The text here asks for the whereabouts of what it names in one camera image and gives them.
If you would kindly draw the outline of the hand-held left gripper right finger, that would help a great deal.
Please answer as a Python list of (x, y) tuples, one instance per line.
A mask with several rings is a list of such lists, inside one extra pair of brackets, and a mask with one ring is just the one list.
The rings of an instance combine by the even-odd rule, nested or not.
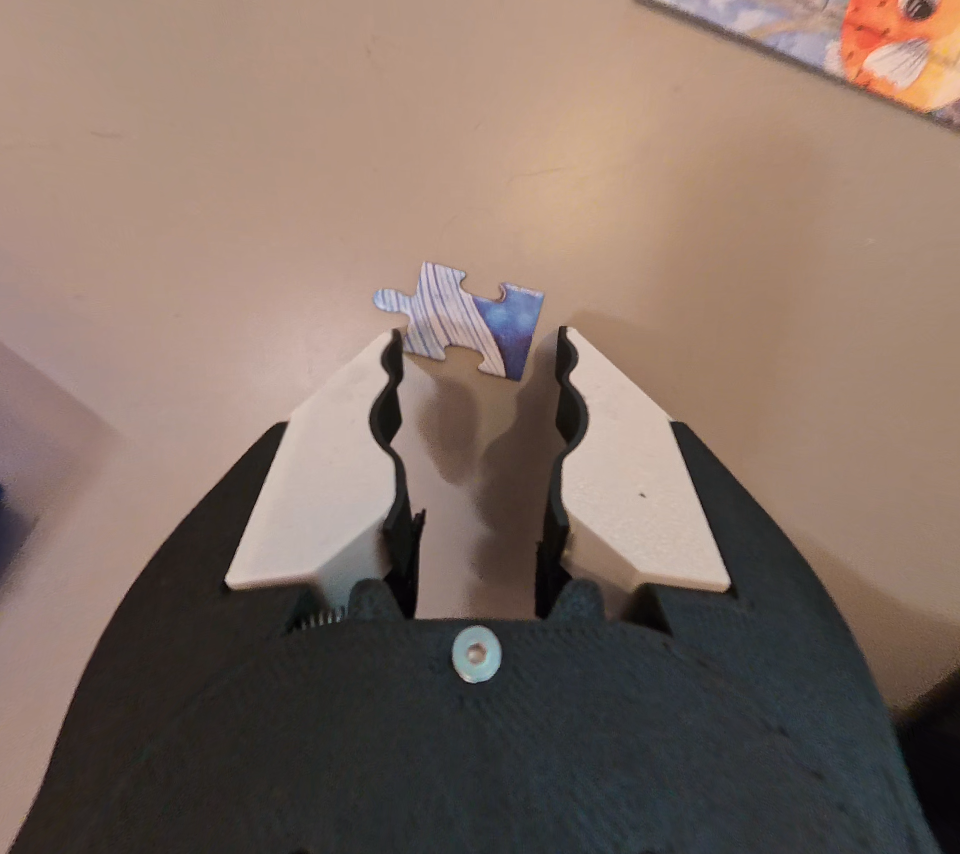
[(555, 427), (536, 546), (534, 614), (574, 581), (624, 618), (650, 585), (721, 595), (732, 587), (677, 439), (676, 422), (570, 326), (558, 329)]

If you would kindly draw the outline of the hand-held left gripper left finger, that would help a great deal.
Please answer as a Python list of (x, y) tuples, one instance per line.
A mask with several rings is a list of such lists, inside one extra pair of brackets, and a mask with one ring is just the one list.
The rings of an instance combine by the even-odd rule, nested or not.
[(384, 582), (416, 614), (426, 513), (414, 514), (402, 458), (399, 330), (382, 333), (286, 422), (224, 578), (227, 588), (307, 585), (325, 610), (355, 584)]

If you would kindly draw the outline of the dark blue striped puzzle piece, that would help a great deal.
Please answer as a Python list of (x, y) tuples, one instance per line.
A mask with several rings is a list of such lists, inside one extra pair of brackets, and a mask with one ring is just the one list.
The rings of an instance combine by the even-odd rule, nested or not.
[(463, 288), (466, 272), (425, 261), (413, 294), (393, 287), (378, 289), (373, 305), (406, 316), (404, 351), (437, 362), (447, 349), (478, 353), (479, 371), (512, 382), (522, 380), (545, 301), (542, 291), (503, 283), (490, 299)]

